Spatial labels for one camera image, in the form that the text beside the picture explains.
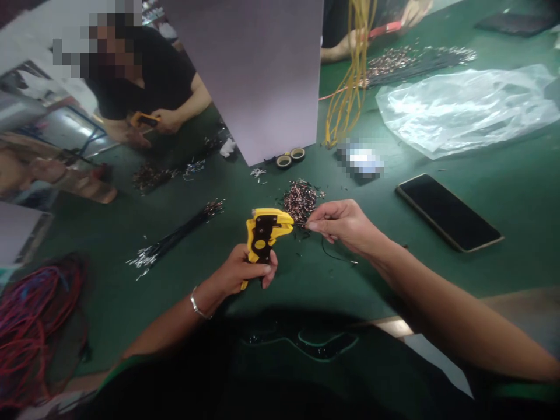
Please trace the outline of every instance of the red cable coil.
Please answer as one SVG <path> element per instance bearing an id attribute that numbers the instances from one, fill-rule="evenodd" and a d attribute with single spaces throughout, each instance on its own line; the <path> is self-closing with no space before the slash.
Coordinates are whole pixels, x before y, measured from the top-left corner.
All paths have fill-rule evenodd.
<path id="1" fill-rule="evenodd" d="M 47 368 L 55 337 L 76 309 L 86 265 L 74 254 L 52 261 L 3 293 L 0 304 L 0 410 L 24 408 L 39 398 L 53 398 L 64 389 L 79 363 L 52 393 Z M 82 350 L 88 336 L 84 322 Z"/>

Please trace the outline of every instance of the person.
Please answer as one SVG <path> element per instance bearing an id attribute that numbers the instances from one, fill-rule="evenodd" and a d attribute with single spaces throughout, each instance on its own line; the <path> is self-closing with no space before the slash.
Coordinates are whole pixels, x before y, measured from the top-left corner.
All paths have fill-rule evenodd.
<path id="1" fill-rule="evenodd" d="M 119 143 L 149 148 L 150 142 L 127 119 L 140 111 L 160 118 L 155 129 L 177 132 L 212 102 L 188 57 L 155 29 L 132 25 L 130 15 L 106 15 L 90 28 L 97 53 L 90 54 L 83 78 L 97 97 L 104 128 Z"/>
<path id="2" fill-rule="evenodd" d="M 560 379 L 560 363 L 391 241 L 354 200 L 323 204 L 307 227 L 370 262 L 426 336 L 472 373 L 470 379 L 484 380 L 473 388 L 474 400 L 374 326 L 349 327 L 347 318 L 337 323 L 332 314 L 310 311 L 210 320 L 228 296 L 240 292 L 243 280 L 262 277 L 267 289 L 274 279 L 276 254 L 271 252 L 270 265 L 248 264 L 241 244 L 131 344 L 83 418 L 473 419 L 554 413 L 553 406 L 531 398 L 545 398 L 551 389 L 554 395 L 554 386 L 546 384 Z"/>
<path id="3" fill-rule="evenodd" d="M 356 49 L 359 28 L 348 33 L 349 0 L 325 0 L 323 6 L 323 33 L 321 37 L 321 64 L 350 58 Z M 373 27 L 400 21 L 403 29 L 416 26 L 428 14 L 433 0 L 377 0 Z"/>

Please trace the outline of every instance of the phone screen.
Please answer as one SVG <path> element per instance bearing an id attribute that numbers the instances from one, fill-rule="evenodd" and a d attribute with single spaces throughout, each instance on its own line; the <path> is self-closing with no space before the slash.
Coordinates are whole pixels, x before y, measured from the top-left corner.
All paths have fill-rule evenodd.
<path id="1" fill-rule="evenodd" d="M 409 203 L 461 251 L 474 251 L 502 235 L 430 175 L 397 187 Z"/>

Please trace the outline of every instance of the black shirt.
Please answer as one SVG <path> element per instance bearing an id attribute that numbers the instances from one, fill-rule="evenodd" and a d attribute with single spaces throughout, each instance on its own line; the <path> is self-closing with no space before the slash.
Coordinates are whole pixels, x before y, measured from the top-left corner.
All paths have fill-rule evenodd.
<path id="1" fill-rule="evenodd" d="M 403 342 L 376 327 L 348 328 L 349 320 L 309 312 L 218 316 L 172 353 L 125 360 L 82 420 L 511 420 L 514 407 L 522 418 L 555 418 L 554 405 L 535 396 L 514 405 L 502 387 L 509 379 L 485 378 L 484 391 L 502 392 L 483 398 L 473 387 L 473 400 Z"/>
<path id="2" fill-rule="evenodd" d="M 175 110 L 192 95 L 196 70 L 188 57 L 149 27 L 137 32 L 134 44 L 142 57 L 144 88 L 123 78 L 85 80 L 97 97 L 101 116 L 108 120 L 124 120 L 129 112 Z"/>
<path id="3" fill-rule="evenodd" d="M 386 25 L 403 16 L 407 0 L 377 0 L 373 27 Z M 324 0 L 323 6 L 323 48 L 333 48 L 348 34 L 349 0 Z M 373 13 L 373 0 L 370 0 Z"/>

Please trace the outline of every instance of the tape roll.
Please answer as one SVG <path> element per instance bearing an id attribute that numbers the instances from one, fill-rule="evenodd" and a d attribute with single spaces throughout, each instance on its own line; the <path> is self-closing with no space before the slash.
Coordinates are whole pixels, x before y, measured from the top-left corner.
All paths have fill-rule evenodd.
<path id="1" fill-rule="evenodd" d="M 294 162 L 301 162 L 305 159 L 305 150 L 303 148 L 292 149 L 290 157 L 294 160 Z"/>
<path id="2" fill-rule="evenodd" d="M 292 158 L 285 154 L 276 158 L 276 166 L 280 169 L 288 169 L 292 165 Z"/>

